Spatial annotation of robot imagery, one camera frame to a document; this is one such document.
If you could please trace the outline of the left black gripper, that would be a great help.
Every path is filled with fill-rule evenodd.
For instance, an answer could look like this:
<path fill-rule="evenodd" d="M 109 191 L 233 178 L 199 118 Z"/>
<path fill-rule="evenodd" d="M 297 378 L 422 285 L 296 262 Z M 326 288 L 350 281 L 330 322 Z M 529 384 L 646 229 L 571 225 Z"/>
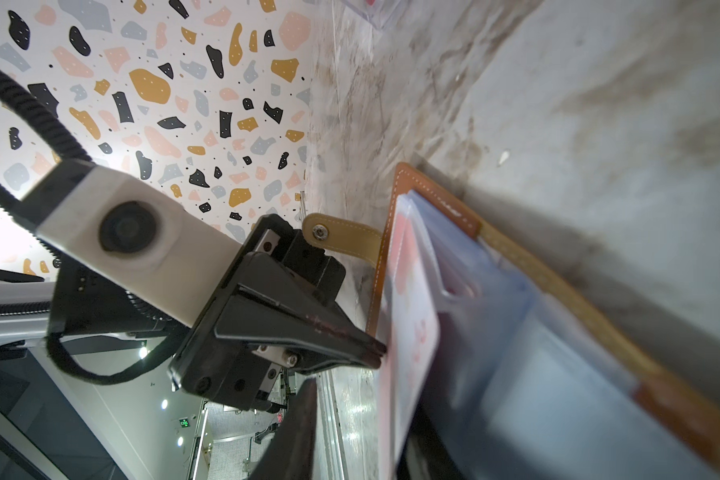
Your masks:
<path fill-rule="evenodd" d="M 293 370 L 377 369 L 385 344 L 335 301 L 345 268 L 277 214 L 261 217 L 168 367 L 175 389 L 238 410 L 278 412 Z"/>

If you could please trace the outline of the white red credit card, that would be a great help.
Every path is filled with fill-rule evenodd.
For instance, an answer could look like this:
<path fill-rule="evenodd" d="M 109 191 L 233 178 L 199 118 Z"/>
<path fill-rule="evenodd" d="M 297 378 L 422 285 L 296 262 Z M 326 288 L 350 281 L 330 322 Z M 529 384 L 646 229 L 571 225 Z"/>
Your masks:
<path fill-rule="evenodd" d="M 377 376 L 378 473 L 394 479 L 436 353 L 440 327 L 420 242 L 415 197 L 396 199 L 378 333 L 387 347 Z"/>

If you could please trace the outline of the brown leather card holder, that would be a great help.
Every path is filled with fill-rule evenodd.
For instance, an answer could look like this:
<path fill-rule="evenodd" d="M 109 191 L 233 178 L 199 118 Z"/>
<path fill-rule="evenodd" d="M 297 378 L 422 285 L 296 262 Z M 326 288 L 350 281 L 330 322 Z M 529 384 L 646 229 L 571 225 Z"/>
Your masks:
<path fill-rule="evenodd" d="M 374 267 L 368 334 L 382 342 L 393 212 L 406 194 L 423 219 L 440 337 L 394 479 L 720 479 L 720 408 L 406 163 L 383 231 L 318 213 L 302 224 L 312 245 Z"/>

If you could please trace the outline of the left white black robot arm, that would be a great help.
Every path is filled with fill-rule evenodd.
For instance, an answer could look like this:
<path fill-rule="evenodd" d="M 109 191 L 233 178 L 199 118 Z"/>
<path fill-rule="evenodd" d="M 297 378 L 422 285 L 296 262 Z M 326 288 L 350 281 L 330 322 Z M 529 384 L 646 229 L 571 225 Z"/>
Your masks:
<path fill-rule="evenodd" d="M 0 359 L 36 342 L 63 373 L 97 386 L 166 365 L 174 387 L 240 410 L 276 411 L 280 370 L 376 369 L 386 348 L 338 306 L 344 268 L 277 215 L 235 244 L 196 218 L 131 204 L 46 229 L 62 259 L 53 283 L 0 282 Z M 82 367 L 76 337 L 133 334 L 159 344 L 121 371 Z"/>

